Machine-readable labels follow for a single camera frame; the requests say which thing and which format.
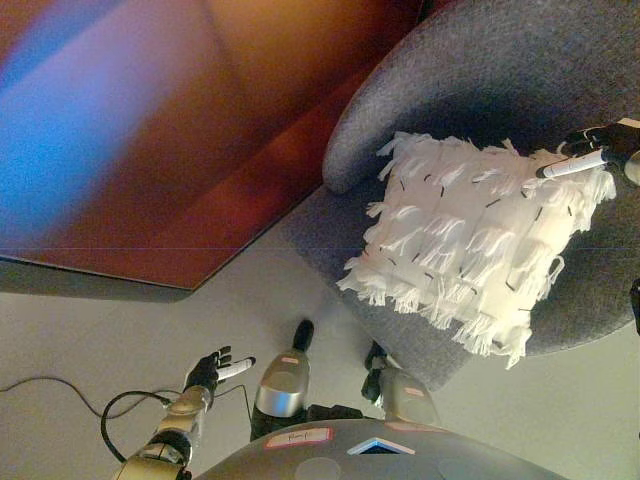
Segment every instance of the gray fabric upholstery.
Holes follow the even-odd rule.
[[[378,66],[329,143],[326,188],[285,220],[291,239],[330,283],[363,246],[375,151],[396,130],[455,135],[476,145],[511,138],[521,153],[554,148],[571,130],[640,113],[638,2],[461,1],[427,20]],[[616,178],[618,198],[592,231],[574,238],[566,269],[533,312],[530,354],[570,348],[632,320],[628,291],[640,276],[640,190]],[[337,196],[329,192],[346,193]],[[417,316],[345,303],[403,366],[435,390],[468,354]]]
[[[460,1],[413,30],[378,66],[329,142],[325,185],[377,173],[396,130],[527,152],[571,130],[640,113],[636,1]]]

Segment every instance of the fringed pillow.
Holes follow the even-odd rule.
[[[384,201],[367,212],[380,219],[338,286],[371,305],[390,298],[396,312],[417,312],[439,329],[458,320],[454,341],[471,353],[508,355],[511,368],[525,355],[531,309],[564,267],[559,253],[616,191],[603,167],[536,178],[564,157],[527,158],[504,146],[396,133],[378,152],[393,152],[379,176],[391,173]]]

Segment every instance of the black cable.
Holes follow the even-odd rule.
[[[67,387],[71,388],[76,395],[78,395],[78,397],[80,397],[80,400],[82,400],[82,402],[86,405],[86,407],[89,409],[89,411],[91,413],[93,413],[93,415],[95,415],[97,418],[102,418],[102,413],[98,412],[87,400],[87,397],[85,397],[85,395],[80,391],[80,389],[78,389],[78,387],[76,387],[74,384],[72,384],[71,382],[60,378],[60,377],[55,377],[55,376],[50,376],[50,375],[40,375],[40,376],[35,376],[35,377],[28,377],[28,378],[23,378],[22,380],[17,381],[16,383],[9,385],[8,387],[5,388],[0,388],[0,393],[6,393],[10,390],[13,390],[14,388],[28,383],[28,382],[33,382],[33,381],[37,381],[37,380],[50,380],[53,382],[58,382],[58,383],[62,383],[63,385],[66,385]],[[180,395],[180,392],[176,392],[175,390],[170,390],[170,389],[165,389],[165,388],[161,388],[161,389],[157,389],[157,390],[153,390],[150,393],[175,393],[176,395]],[[109,415],[109,417],[107,417],[107,420],[113,420],[114,418],[120,418],[123,415],[126,415],[127,413],[129,413],[131,410],[133,410],[134,408],[136,408],[138,405],[140,405],[142,402],[144,402],[147,398],[149,397],[143,397],[140,400],[132,403],[131,405],[129,405],[128,407],[126,407],[124,410],[118,412],[118,413],[114,413],[113,415]]]
[[[171,404],[171,400],[169,400],[166,397],[161,397],[160,395],[157,395],[152,392],[143,392],[141,390],[131,390],[129,392],[123,392],[120,395],[116,395],[115,397],[113,397],[109,401],[109,403],[107,403],[107,406],[104,407],[104,412],[102,412],[102,415],[100,416],[100,434],[102,435],[102,440],[104,440],[104,444],[107,446],[109,451],[113,453],[113,456],[116,457],[120,463],[126,462],[127,459],[124,458],[124,456],[118,451],[116,446],[111,442],[111,439],[109,438],[109,433],[107,432],[107,419],[108,419],[109,410],[111,410],[111,407],[113,407],[113,405],[115,405],[115,403],[118,400],[124,397],[129,397],[131,395],[143,395],[145,398],[155,398],[156,400],[160,400],[162,404],[165,406]]]
[[[251,409],[249,408],[249,398],[247,397],[247,388],[243,384],[236,385],[235,387],[230,388],[229,390],[227,390],[225,392],[222,392],[222,393],[220,393],[218,395],[214,395],[213,398],[223,397],[227,393],[231,393],[237,388],[242,388],[242,392],[244,393],[244,405],[245,405],[245,407],[247,407],[247,417],[249,417],[249,425],[251,425]]]
[[[115,445],[111,442],[111,439],[109,438],[109,434],[107,432],[107,420],[113,420],[115,418],[119,418],[119,417],[122,417],[123,415],[126,415],[131,410],[133,410],[138,405],[140,405],[142,402],[144,402],[147,398],[155,398],[156,400],[160,400],[163,403],[163,405],[165,405],[165,406],[171,404],[171,400],[170,399],[168,399],[166,397],[162,397],[162,396],[158,395],[158,393],[174,393],[176,395],[180,395],[180,392],[177,392],[175,390],[170,390],[170,389],[157,389],[157,390],[154,390],[152,392],[145,392],[145,391],[140,391],[140,390],[131,390],[129,392],[121,393],[120,395],[117,395],[116,397],[111,399],[109,401],[109,403],[107,403],[104,411],[102,413],[99,413],[89,403],[89,401],[87,400],[85,395],[80,391],[80,389],[78,387],[76,387],[74,384],[72,384],[71,382],[69,382],[69,381],[67,381],[67,380],[65,380],[63,378],[59,378],[59,377],[55,377],[55,376],[40,375],[40,376],[23,378],[21,380],[18,380],[15,383],[7,386],[7,387],[0,388],[0,393],[9,392],[9,391],[13,390],[14,388],[19,387],[20,385],[23,385],[25,383],[34,382],[34,381],[41,381],[41,380],[62,383],[63,385],[66,385],[67,387],[71,388],[76,393],[76,395],[78,395],[80,400],[82,400],[82,402],[89,409],[89,411],[93,415],[95,415],[96,417],[98,417],[100,419],[100,433],[102,435],[102,439],[104,440],[104,443],[107,446],[107,448],[109,449],[109,451],[121,463],[125,462],[126,458],[118,451],[118,449],[115,447]],[[226,390],[226,391],[224,391],[224,392],[222,392],[220,394],[214,395],[214,398],[223,397],[223,396],[227,395],[228,393],[231,393],[234,390],[237,390],[238,388],[241,388],[242,392],[244,394],[244,404],[245,404],[245,407],[247,409],[247,417],[249,418],[249,424],[251,424],[251,410],[249,408],[249,398],[248,398],[248,395],[247,395],[247,389],[246,389],[244,384],[236,385],[235,387],[230,388],[229,390]],[[124,397],[132,396],[132,395],[141,395],[143,398],[141,398],[140,400],[132,403],[131,405],[126,407],[124,410],[122,410],[122,411],[120,411],[118,413],[115,413],[113,415],[109,415],[109,411],[111,410],[111,407],[113,407],[113,405],[116,402],[118,402],[119,400],[121,400]]]

